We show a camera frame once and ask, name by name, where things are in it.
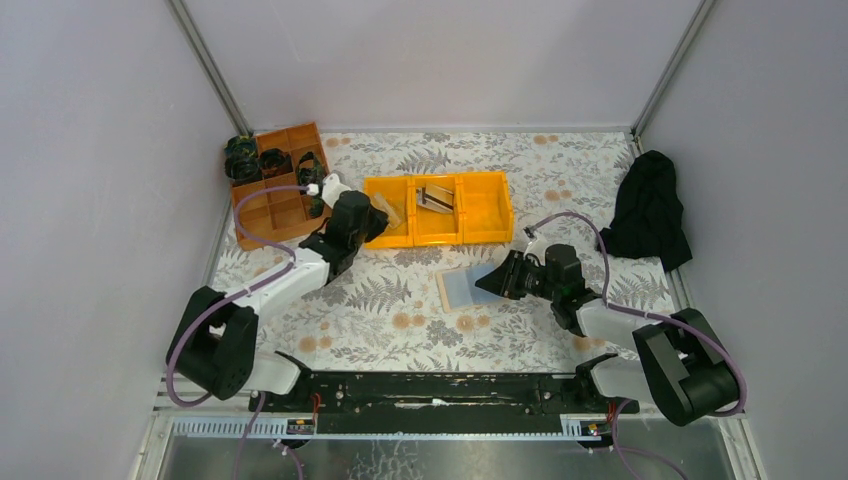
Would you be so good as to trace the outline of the gold VIP card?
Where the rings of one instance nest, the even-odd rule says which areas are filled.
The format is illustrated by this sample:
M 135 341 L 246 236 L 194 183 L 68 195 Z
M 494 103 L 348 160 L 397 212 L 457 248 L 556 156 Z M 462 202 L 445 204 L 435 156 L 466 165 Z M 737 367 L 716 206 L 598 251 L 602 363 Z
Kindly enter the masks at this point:
M 372 196 L 372 204 L 376 209 L 387 215 L 388 230 L 397 229 L 406 222 L 405 210 L 402 205 L 389 201 L 382 193 L 377 192 Z

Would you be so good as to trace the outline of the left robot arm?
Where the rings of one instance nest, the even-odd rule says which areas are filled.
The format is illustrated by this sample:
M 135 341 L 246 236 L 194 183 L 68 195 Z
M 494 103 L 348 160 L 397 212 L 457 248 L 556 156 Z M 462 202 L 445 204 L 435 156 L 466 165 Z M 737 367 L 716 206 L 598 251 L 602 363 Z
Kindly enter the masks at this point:
M 297 248 L 282 249 L 289 260 L 227 292 L 209 286 L 190 297 L 166 355 L 166 391 L 190 408 L 214 397 L 227 400 L 242 390 L 286 395 L 304 366 L 285 354 L 258 351 L 263 321 L 317 291 L 348 270 L 362 245 L 389 225 L 387 212 L 357 190 L 324 198 L 331 214 Z

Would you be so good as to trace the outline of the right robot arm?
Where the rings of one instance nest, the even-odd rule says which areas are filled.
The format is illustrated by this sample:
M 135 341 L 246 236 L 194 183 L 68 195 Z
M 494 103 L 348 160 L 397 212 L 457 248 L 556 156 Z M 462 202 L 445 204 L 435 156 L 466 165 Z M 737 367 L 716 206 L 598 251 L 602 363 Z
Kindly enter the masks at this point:
M 550 245 L 542 256 L 512 250 L 475 285 L 510 300 L 544 299 L 561 328 L 635 352 L 635 360 L 612 353 L 576 367 L 592 400 L 648 403 L 677 426 L 729 415 L 744 403 L 747 388 L 738 369 L 700 311 L 664 317 L 606 300 L 587 286 L 569 245 Z

